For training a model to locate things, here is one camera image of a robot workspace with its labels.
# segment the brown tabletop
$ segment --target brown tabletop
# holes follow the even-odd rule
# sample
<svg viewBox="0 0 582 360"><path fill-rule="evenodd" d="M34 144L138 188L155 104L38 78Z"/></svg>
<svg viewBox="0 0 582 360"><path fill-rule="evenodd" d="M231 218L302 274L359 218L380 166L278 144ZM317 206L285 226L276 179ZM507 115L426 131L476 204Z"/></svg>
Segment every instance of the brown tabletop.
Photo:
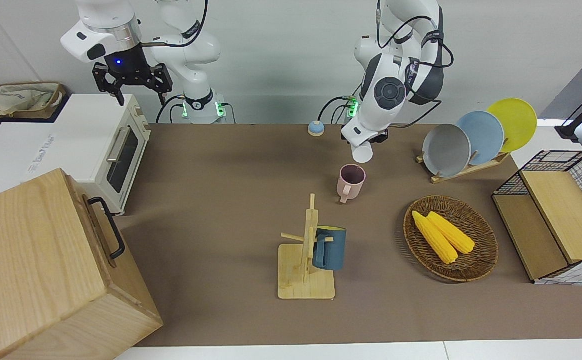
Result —
<svg viewBox="0 0 582 360"><path fill-rule="evenodd" d="M156 125L126 215L116 219L164 327L139 346L245 346L582 338L582 287L532 285L490 194L501 164L441 184L413 157L430 125L392 130L363 167L360 196L340 205L352 162L339 126ZM320 224L348 229L334 300L277 299L280 233L301 235L310 193ZM431 194L469 203L493 228L492 274L449 284L413 263L406 208Z"/></svg>

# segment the wooden stand base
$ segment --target wooden stand base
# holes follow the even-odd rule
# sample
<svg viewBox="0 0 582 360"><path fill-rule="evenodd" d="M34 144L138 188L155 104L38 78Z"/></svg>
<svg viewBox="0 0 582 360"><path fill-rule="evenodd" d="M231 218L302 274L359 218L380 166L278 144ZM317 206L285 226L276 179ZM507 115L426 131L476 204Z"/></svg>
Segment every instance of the wooden stand base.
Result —
<svg viewBox="0 0 582 360"><path fill-rule="evenodd" d="M302 244L281 244L277 256L277 297L284 300L335 297L333 271L309 265L306 281L302 281Z"/></svg>
<svg viewBox="0 0 582 360"><path fill-rule="evenodd" d="M424 162L424 155L420 155L417 156L415 158L415 161L418 164L421 164ZM459 178L460 176L464 176L467 174L471 174L471 173L475 173L476 171L480 171L480 170L484 170L484 169L488 169L490 167L494 167L494 166L498 166L499 164L501 164L507 157L509 156L508 152L505 153L501 153L500 155L497 155L497 157L495 157L493 160L489 161L489 162L485 162L484 164L481 165L469 165L467 167L464 168L464 170L462 170L460 173L458 173L455 176L451 176L451 177L439 177L438 175L433 175L431 177L431 183L433 184L437 184L437 183L441 183L441 182L445 182L446 180L451 180L452 178Z"/></svg>

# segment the blue mug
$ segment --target blue mug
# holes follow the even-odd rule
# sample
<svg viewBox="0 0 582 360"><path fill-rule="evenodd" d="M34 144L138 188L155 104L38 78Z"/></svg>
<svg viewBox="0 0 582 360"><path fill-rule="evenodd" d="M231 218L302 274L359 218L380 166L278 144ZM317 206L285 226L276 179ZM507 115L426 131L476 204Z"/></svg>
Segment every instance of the blue mug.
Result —
<svg viewBox="0 0 582 360"><path fill-rule="evenodd" d="M344 266L346 229L336 226L318 226L317 241L313 246L313 266L328 271L338 271Z"/></svg>

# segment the yellow corn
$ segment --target yellow corn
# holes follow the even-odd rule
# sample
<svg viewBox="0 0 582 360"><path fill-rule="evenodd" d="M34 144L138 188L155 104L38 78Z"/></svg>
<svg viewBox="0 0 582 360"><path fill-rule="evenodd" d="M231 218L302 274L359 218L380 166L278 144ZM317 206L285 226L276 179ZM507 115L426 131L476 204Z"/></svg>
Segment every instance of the yellow corn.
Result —
<svg viewBox="0 0 582 360"><path fill-rule="evenodd" d="M460 253L468 254L475 248L475 243L464 234L459 228L455 227L447 219L441 217L436 212L432 211L426 216L429 221L444 235L444 237L456 248Z"/></svg>
<svg viewBox="0 0 582 360"><path fill-rule="evenodd" d="M457 251L449 244L444 235L419 212L413 211L411 214L413 215L415 226L424 235L424 239L433 248L440 260L447 265L457 260Z"/></svg>

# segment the blue plate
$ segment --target blue plate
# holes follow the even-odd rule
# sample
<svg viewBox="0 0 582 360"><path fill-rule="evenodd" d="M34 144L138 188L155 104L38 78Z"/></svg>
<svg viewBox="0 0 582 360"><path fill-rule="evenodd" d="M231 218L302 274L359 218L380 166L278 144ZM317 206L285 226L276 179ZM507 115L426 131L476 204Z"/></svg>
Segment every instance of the blue plate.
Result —
<svg viewBox="0 0 582 360"><path fill-rule="evenodd" d="M469 137L471 150L478 152L469 165L485 164L502 150L504 129L492 114L485 111L469 112L457 122L457 127Z"/></svg>

